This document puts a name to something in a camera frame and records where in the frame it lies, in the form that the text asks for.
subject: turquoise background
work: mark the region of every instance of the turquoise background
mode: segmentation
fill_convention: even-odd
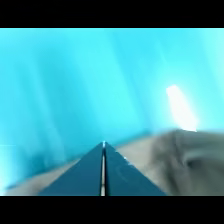
[[[0,29],[0,189],[177,127],[175,84],[222,131],[223,29]]]

